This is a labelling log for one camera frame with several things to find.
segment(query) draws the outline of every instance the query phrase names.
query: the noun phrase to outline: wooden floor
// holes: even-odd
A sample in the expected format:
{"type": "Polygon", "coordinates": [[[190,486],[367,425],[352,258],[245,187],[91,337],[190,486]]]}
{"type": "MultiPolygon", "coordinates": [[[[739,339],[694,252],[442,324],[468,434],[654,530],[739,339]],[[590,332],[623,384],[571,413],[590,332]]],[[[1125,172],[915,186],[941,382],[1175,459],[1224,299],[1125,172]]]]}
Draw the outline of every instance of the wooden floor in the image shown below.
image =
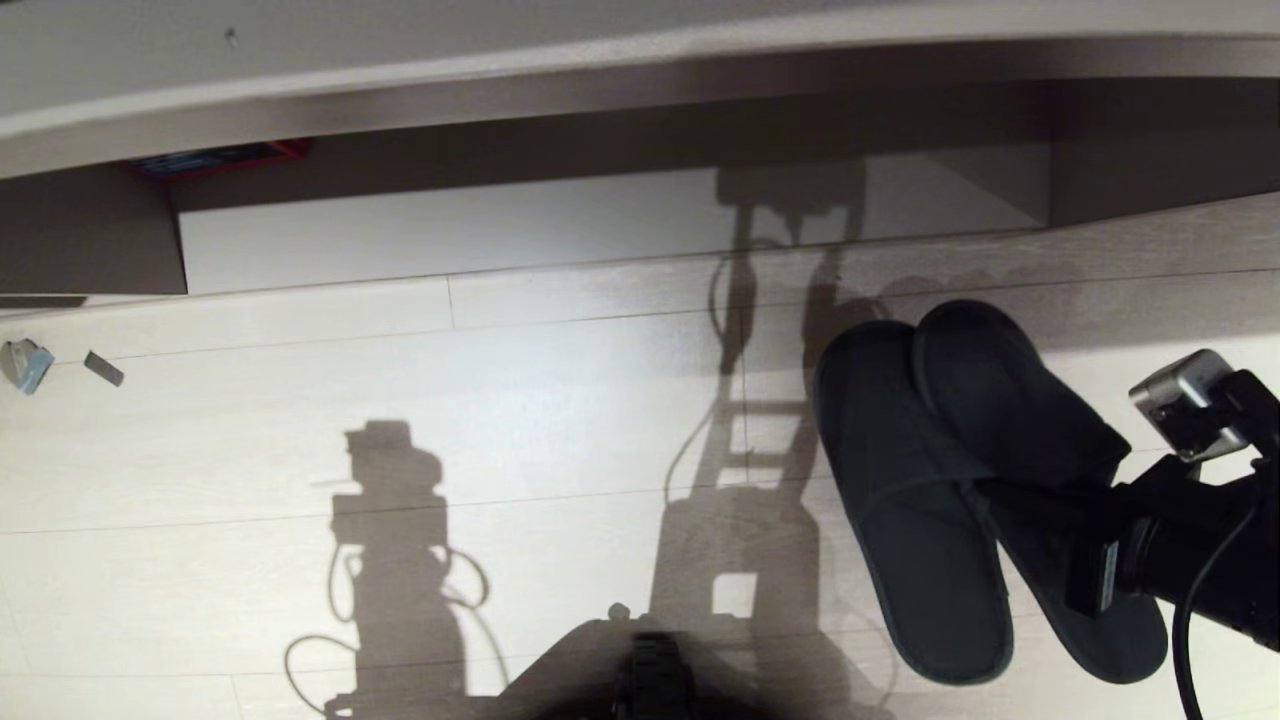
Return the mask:
{"type": "MultiPolygon", "coordinates": [[[[1130,479],[1162,448],[1126,400],[1149,372],[1208,346],[1280,388],[1280,195],[0,320],[59,357],[0,393],[0,717],[316,716],[288,661],[356,717],[524,719],[608,688],[658,626],[788,720],[1179,717],[1167,662],[1093,679],[1007,564],[1001,678],[895,655],[805,377],[849,324],[959,296],[1024,324],[1130,439],[1130,479]]],[[[1206,716],[1277,717],[1275,655],[1199,620],[1192,653],[1206,716]]]]}

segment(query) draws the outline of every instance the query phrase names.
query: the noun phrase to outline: pair of slippers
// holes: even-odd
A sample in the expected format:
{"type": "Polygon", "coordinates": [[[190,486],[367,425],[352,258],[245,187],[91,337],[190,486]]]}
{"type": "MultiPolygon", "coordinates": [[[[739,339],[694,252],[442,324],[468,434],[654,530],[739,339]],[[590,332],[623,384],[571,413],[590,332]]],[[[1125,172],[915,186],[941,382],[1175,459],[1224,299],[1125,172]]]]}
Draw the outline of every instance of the pair of slippers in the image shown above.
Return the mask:
{"type": "Polygon", "coordinates": [[[1082,667],[1133,683],[1164,662],[1156,602],[1117,597],[1096,619],[1068,607],[1069,524],[1000,492],[1105,488],[1129,452],[1007,315],[961,300],[916,328],[846,331],[818,365],[814,414],[890,635],[916,673],[972,684],[1009,665],[997,541],[1082,667]]]}

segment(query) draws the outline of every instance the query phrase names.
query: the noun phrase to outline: slipper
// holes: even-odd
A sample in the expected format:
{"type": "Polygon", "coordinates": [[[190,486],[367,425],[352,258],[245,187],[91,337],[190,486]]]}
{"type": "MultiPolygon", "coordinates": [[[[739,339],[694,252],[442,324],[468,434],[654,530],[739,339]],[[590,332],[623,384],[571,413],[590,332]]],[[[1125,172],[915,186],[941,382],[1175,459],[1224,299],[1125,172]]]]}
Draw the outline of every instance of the slipper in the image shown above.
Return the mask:
{"type": "Polygon", "coordinates": [[[1012,621],[995,541],[965,501],[993,474],[911,387],[914,331],[863,323],[823,352],[814,415],[899,653],[947,684],[1009,665],[1012,621]]]}
{"type": "Polygon", "coordinates": [[[997,482],[977,486],[975,510],[1009,552],[1062,646],[1094,676],[1134,683],[1165,660],[1156,601],[1116,597],[1098,618],[1066,606],[1076,519],[1033,512],[1028,489],[1087,496],[1111,486],[1129,443],[1041,361],[1014,320],[957,300],[920,322],[911,348],[915,387],[929,411],[997,482]]]}

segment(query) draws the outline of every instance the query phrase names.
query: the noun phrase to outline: black slipper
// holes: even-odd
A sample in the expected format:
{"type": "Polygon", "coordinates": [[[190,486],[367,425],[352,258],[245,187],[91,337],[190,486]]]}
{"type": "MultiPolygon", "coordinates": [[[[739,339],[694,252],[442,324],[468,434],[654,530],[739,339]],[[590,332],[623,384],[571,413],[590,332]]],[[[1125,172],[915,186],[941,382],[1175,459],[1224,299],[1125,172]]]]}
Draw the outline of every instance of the black slipper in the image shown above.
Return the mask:
{"type": "Polygon", "coordinates": [[[1041,361],[1007,315],[972,300],[947,302],[920,322],[913,375],[929,411],[995,470],[978,486],[984,516],[1075,661],[1110,683],[1134,683],[1165,660],[1165,623],[1149,597],[1117,597],[1093,619],[1066,606],[1074,539],[1070,520],[1009,501],[1020,489],[1087,495],[1110,487],[1124,441],[1041,361]]]}
{"type": "Polygon", "coordinates": [[[913,329],[872,322],[823,352],[814,415],[890,637],[916,673],[991,680],[1012,653],[995,541],[965,501],[992,477],[911,387],[913,329]]]}

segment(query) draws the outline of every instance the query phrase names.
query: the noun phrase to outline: light wood laminate floor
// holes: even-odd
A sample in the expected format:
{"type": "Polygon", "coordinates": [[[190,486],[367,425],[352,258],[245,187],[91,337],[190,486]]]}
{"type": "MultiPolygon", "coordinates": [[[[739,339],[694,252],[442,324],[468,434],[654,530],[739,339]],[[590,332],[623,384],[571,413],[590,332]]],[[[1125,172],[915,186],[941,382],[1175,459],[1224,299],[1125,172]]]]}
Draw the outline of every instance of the light wood laminate floor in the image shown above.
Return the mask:
{"type": "MultiPolygon", "coordinates": [[[[317,705],[358,682],[369,716],[532,717],[646,624],[788,720],[1179,717],[1167,662],[1093,679],[1007,564],[1001,678],[895,655],[806,373],[851,323],[960,296],[1023,323],[1132,479],[1162,450],[1126,400],[1149,372],[1207,346],[1280,388],[1280,195],[3,319],[59,363],[0,392],[0,717],[317,716],[284,674],[311,635],[289,662],[317,705]]],[[[1208,717],[1277,716],[1275,655],[1201,620],[1192,643],[1208,717]]]]}

